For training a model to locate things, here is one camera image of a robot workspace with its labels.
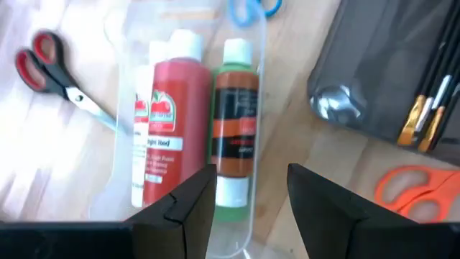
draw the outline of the paint bottle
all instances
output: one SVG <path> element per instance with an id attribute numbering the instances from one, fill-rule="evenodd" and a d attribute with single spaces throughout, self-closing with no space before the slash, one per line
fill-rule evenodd
<path id="1" fill-rule="evenodd" d="M 257 126 L 259 76 L 252 69 L 250 42 L 225 42 L 214 88 L 211 162 L 218 172 L 215 217 L 239 221 L 249 211 Z"/>
<path id="2" fill-rule="evenodd" d="M 134 72 L 136 82 L 136 104 L 134 113 L 134 136 L 132 156 L 131 203 L 142 207 L 144 193 L 144 174 L 147 161 L 147 140 L 149 137 L 149 112 L 152 99 L 154 68 L 166 59 L 167 43 L 152 41 L 149 45 L 149 64 L 140 65 Z"/>
<path id="3" fill-rule="evenodd" d="M 203 38 L 173 32 L 167 60 L 155 66 L 144 205 L 172 191 L 206 164 L 212 76 L 201 64 Z"/>

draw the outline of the wooden table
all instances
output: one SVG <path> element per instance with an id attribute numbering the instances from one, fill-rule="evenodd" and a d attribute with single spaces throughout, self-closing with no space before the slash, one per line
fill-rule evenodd
<path id="1" fill-rule="evenodd" d="M 303 164 L 371 200 L 377 180 L 389 167 L 450 167 L 332 127 L 309 110 L 307 79 L 339 2 L 284 0 L 268 23 L 254 241 L 286 258 L 307 258 L 290 209 L 288 163 Z M 46 22 L 60 24 L 71 49 L 70 69 L 80 85 L 115 114 L 118 67 L 102 34 L 108 3 L 75 0 L 64 17 L 48 17 Z M 0 218 L 85 219 L 92 197 L 110 176 L 114 133 L 72 104 L 34 94 L 21 83 L 3 87 L 0 100 L 0 119 L 7 122 L 0 126 Z"/>

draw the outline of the scissor handle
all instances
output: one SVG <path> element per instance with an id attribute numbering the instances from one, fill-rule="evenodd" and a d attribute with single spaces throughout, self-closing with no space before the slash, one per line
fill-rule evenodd
<path id="1" fill-rule="evenodd" d="M 455 201 L 456 195 L 459 193 L 459 182 L 449 179 L 442 184 L 439 189 L 427 194 L 423 194 L 412 200 L 407 206 L 404 206 L 399 214 L 404 217 L 410 217 L 410 212 L 417 204 L 424 202 L 433 202 L 438 207 L 437 215 L 427 223 L 441 222 L 447 218 L 451 211 L 452 204 Z"/>
<path id="2" fill-rule="evenodd" d="M 251 4 L 250 2 L 253 1 L 254 3 L 259 3 L 260 5 L 262 5 L 262 0 L 245 0 L 246 2 L 246 12 L 247 12 L 247 17 L 245 19 L 242 19 L 238 16 L 238 14 L 236 13 L 236 7 L 235 7 L 235 2 L 236 0 L 229 0 L 229 16 L 231 18 L 231 20 L 233 21 L 233 23 L 235 23 L 236 25 L 238 25 L 239 27 L 249 27 L 251 26 L 254 22 L 256 22 L 257 20 L 257 13 L 256 11 L 253 9 L 253 4 Z M 282 0 L 277 0 L 276 1 L 276 4 L 274 7 L 272 7 L 270 10 L 265 10 L 264 11 L 264 15 L 266 18 L 270 18 L 272 17 L 273 15 L 275 15 L 278 10 L 280 9 L 282 5 Z"/>
<path id="3" fill-rule="evenodd" d="M 412 186 L 399 194 L 392 202 L 388 203 L 383 199 L 383 193 L 388 183 L 397 175 L 409 171 L 421 171 L 426 173 L 428 182 L 421 186 Z M 423 165 L 405 165 L 393 169 L 380 179 L 374 193 L 375 201 L 386 209 L 398 212 L 400 209 L 411 203 L 421 194 L 436 190 L 444 181 L 451 177 L 455 172 L 429 168 Z"/>
<path id="4" fill-rule="evenodd" d="M 48 73 L 63 87 L 77 86 L 65 65 L 64 43 L 54 32 L 43 30 L 32 40 L 32 49 Z"/>
<path id="5" fill-rule="evenodd" d="M 47 74 L 31 50 L 20 50 L 16 54 L 14 65 L 21 79 L 33 91 L 55 93 L 67 99 L 65 89 Z"/>

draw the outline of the brown paint bottle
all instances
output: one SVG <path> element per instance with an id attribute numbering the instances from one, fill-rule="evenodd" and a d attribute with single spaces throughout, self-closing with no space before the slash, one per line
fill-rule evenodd
<path id="1" fill-rule="evenodd" d="M 252 46 L 230 39 L 215 78 L 211 162 L 216 164 L 216 218 L 238 221 L 249 211 L 254 168 L 259 76 L 251 68 Z"/>

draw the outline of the clear plastic container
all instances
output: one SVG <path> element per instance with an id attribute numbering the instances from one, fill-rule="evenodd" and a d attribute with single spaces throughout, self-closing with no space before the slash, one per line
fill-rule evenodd
<path id="1" fill-rule="evenodd" d="M 241 21 L 237 24 L 235 15 Z M 254 69 L 259 74 L 259 102 L 257 125 L 262 110 L 262 76 L 265 48 L 266 21 L 256 1 L 137 1 L 128 6 L 114 8 L 106 17 L 105 30 L 118 55 L 120 66 L 118 123 L 114 170 L 105 191 L 96 197 L 90 217 L 94 220 L 122 220 L 138 212 L 132 206 L 132 152 L 134 103 L 139 67 L 150 65 L 151 42 L 167 42 L 176 29 L 190 29 L 204 38 L 203 64 L 219 68 L 222 64 L 224 42 L 243 38 L 253 47 Z M 257 127 L 255 158 L 258 158 Z M 249 194 L 248 215 L 237 222 L 213 222 L 208 246 L 210 258 L 232 258 L 243 252 L 252 236 L 254 219 L 257 162 L 254 162 Z"/>

